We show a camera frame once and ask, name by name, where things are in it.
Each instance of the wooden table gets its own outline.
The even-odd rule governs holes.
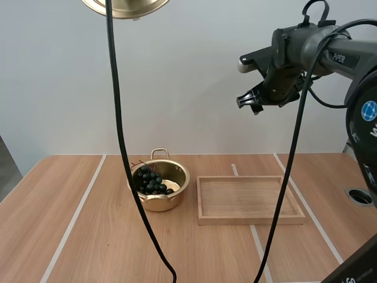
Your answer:
[[[282,175],[287,155],[171,158],[190,171],[185,199],[147,216],[178,282],[252,282],[270,226],[198,226],[196,176]],[[377,233],[377,210],[344,193],[366,187],[348,155],[297,154],[292,179],[309,221],[277,227],[263,282],[321,281]],[[0,203],[0,282],[171,282],[120,156],[51,156],[24,177]]]

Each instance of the golden pot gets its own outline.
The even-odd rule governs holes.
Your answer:
[[[166,152],[167,159],[154,159],[154,154],[157,151]],[[132,170],[134,182],[137,181],[137,170],[144,164],[156,166],[155,171],[161,174],[161,178],[163,179],[162,184],[174,190],[174,193],[169,195],[144,195],[137,192],[144,208],[156,212],[175,208],[182,201],[183,191],[189,184],[189,171],[183,165],[170,160],[169,152],[166,149],[154,149],[151,153],[151,160],[136,165]]]

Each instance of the black cable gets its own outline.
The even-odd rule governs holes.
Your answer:
[[[145,228],[147,228],[148,234],[160,256],[161,260],[164,262],[166,267],[170,270],[173,275],[173,283],[177,282],[177,274],[173,267],[166,260],[165,255],[163,254],[160,245],[157,242],[157,239],[153,233],[151,225],[149,224],[147,215],[145,215],[143,206],[139,199],[138,193],[135,189],[135,184],[132,179],[132,173],[130,164],[128,162],[127,151],[125,149],[124,135],[123,135],[123,125],[122,125],[122,114],[121,114],[121,102],[120,102],[120,88],[119,88],[119,77],[118,77],[118,68],[117,68],[117,59],[115,56],[115,43],[114,43],[114,30],[113,30],[113,9],[111,7],[111,0],[106,0],[106,24],[107,24],[107,37],[108,37],[108,49],[110,53],[110,65],[111,65],[111,74],[113,77],[113,89],[114,89],[114,102],[115,102],[115,119],[117,122],[117,133],[118,133],[118,142],[119,148],[122,155],[124,170],[127,175],[128,182],[130,183],[130,188],[132,195],[134,197],[137,209],[139,210],[140,216],[144,222]]]
[[[333,105],[333,104],[329,104],[329,103],[326,103],[324,102],[323,100],[321,100],[316,94],[315,92],[312,90],[311,87],[309,87],[309,92],[310,94],[312,95],[312,97],[318,101],[319,104],[325,106],[325,107],[328,107],[328,108],[332,108],[332,109],[343,109],[343,108],[348,108],[348,105]]]
[[[377,21],[374,20],[374,19],[359,19],[357,21],[349,22],[349,23],[347,23],[345,25],[342,25],[341,27],[335,29],[333,32],[334,33],[336,33],[336,32],[342,32],[342,31],[344,31],[344,30],[346,30],[348,28],[355,27],[357,25],[365,25],[365,24],[374,25],[374,26],[377,27]],[[264,267],[266,266],[267,258],[269,256],[269,252],[270,252],[270,248],[271,248],[271,244],[272,244],[272,239],[273,239],[273,234],[275,232],[277,220],[279,218],[280,209],[282,207],[285,190],[287,188],[290,171],[291,171],[292,165],[293,165],[293,159],[295,158],[295,151],[296,151],[297,141],[298,141],[298,138],[299,138],[299,133],[300,133],[300,127],[301,127],[301,121],[302,121],[302,116],[303,116],[303,112],[304,112],[304,107],[305,107],[306,96],[307,96],[307,92],[308,92],[308,90],[310,88],[310,78],[311,78],[311,76],[313,74],[314,67],[315,67],[315,65],[316,65],[316,63],[317,63],[317,61],[318,61],[318,59],[319,59],[322,51],[325,49],[325,47],[331,41],[331,39],[332,39],[332,33],[328,34],[327,36],[325,36],[321,40],[321,42],[320,42],[320,44],[318,46],[318,49],[317,49],[316,56],[315,56],[315,58],[314,58],[314,60],[312,62],[312,66],[311,66],[309,72],[307,73],[307,76],[305,77],[305,82],[304,82],[304,86],[303,86],[302,93],[301,93],[301,99],[300,99],[299,109],[298,109],[298,112],[297,112],[295,129],[293,131],[292,144],[290,146],[288,162],[287,162],[286,170],[285,170],[285,173],[284,173],[284,179],[283,179],[283,183],[282,183],[282,188],[280,189],[279,197],[277,199],[276,209],[275,209],[275,213],[273,215],[271,229],[270,229],[270,232],[269,232],[269,237],[267,239],[267,244],[266,244],[266,247],[264,249],[263,259],[262,259],[262,262],[260,264],[260,268],[259,268],[258,274],[255,277],[254,283],[258,283],[259,279],[262,277],[263,270],[264,270]]]

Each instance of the robotic arm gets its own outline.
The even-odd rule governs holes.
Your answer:
[[[241,73],[258,70],[264,80],[238,97],[237,104],[239,108],[249,105],[258,114],[263,106],[283,107],[298,100],[303,72],[310,71],[319,47],[331,35],[312,73],[319,78],[335,72],[352,80],[345,97],[346,127],[377,205],[377,42],[352,40],[347,31],[337,32],[335,21],[326,20],[326,2],[321,21],[317,25],[309,23],[306,11],[317,1],[320,0],[305,6],[303,23],[277,29],[272,35],[272,46],[240,57]]]

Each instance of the white wall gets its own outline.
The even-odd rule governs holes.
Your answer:
[[[254,116],[236,97],[261,80],[238,58],[270,45],[276,28],[302,20],[301,0],[171,0],[139,21],[116,21],[129,153],[288,152],[298,103]],[[374,0],[330,0],[338,24],[376,17]],[[322,3],[309,10],[317,21]],[[0,135],[25,174],[58,153],[118,153],[105,18],[79,0],[5,1],[0,17]],[[374,29],[351,30],[370,38]],[[342,103],[350,81],[315,91]],[[340,152],[344,110],[308,98],[298,149]]]

